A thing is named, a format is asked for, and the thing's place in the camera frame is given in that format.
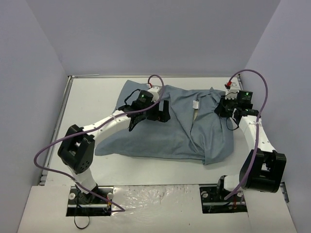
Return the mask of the white pillow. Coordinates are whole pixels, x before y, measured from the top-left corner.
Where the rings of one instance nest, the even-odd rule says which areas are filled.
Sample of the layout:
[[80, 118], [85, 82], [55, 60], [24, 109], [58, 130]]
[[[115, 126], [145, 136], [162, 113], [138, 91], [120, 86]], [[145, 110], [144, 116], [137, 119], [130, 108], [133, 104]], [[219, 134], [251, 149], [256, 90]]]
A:
[[194, 113], [193, 113], [193, 121], [192, 121], [192, 122], [194, 122], [194, 121], [196, 120], [197, 115], [198, 115], [198, 110], [195, 109], [195, 110], [194, 110]]

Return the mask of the striped pillowcase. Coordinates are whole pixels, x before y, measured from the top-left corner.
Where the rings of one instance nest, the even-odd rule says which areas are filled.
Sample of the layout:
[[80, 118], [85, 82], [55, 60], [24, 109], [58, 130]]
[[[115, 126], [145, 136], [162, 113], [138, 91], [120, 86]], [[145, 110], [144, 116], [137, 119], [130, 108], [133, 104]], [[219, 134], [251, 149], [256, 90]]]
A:
[[[98, 144], [96, 156], [120, 154], [162, 159], [221, 162], [234, 151], [232, 123], [214, 113], [224, 91], [164, 87], [171, 119], [165, 123], [144, 120], [132, 131], [121, 130]], [[198, 110], [193, 121], [194, 110]]]

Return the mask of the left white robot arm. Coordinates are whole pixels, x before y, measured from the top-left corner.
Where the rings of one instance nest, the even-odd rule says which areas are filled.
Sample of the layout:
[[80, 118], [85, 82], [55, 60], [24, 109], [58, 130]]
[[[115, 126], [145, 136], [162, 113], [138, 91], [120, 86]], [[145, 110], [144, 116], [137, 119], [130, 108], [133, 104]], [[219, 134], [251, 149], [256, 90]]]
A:
[[138, 123], [146, 119], [167, 122], [170, 119], [169, 102], [165, 100], [163, 110], [159, 110], [159, 101], [163, 94], [163, 88], [158, 86], [140, 90], [132, 104], [119, 107], [110, 116], [88, 126], [69, 127], [66, 136], [74, 137], [64, 140], [57, 154], [71, 171], [74, 180], [84, 187], [78, 189], [85, 202], [92, 203], [98, 197], [98, 185], [90, 170], [97, 145], [121, 130], [132, 131]]

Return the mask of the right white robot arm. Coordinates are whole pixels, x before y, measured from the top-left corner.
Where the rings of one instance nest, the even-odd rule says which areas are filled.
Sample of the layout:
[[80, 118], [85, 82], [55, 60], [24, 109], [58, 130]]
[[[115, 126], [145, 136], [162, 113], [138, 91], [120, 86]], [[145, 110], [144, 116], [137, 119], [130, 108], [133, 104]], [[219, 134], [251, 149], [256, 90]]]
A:
[[228, 90], [215, 109], [219, 117], [231, 118], [237, 124], [249, 148], [239, 174], [220, 178], [220, 185], [215, 189], [220, 200], [227, 200], [243, 189], [275, 193], [282, 180], [286, 156], [270, 143], [259, 111], [252, 108], [252, 95], [249, 91]]

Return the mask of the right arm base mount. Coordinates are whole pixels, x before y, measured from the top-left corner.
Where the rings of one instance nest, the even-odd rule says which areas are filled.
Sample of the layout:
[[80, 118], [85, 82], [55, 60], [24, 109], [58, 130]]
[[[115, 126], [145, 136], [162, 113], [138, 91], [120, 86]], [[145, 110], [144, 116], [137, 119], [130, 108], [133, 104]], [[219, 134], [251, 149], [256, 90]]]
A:
[[215, 184], [199, 186], [199, 191], [203, 214], [247, 213], [242, 194], [235, 194], [225, 200], [224, 197], [230, 192], [226, 190], [218, 192]]

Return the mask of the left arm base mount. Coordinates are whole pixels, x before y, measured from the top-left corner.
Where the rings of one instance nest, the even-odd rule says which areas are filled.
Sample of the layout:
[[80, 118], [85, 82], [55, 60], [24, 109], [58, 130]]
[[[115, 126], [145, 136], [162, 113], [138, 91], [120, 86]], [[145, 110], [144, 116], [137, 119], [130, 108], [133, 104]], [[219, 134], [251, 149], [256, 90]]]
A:
[[111, 204], [92, 194], [81, 192], [76, 186], [70, 188], [66, 216], [111, 216]]

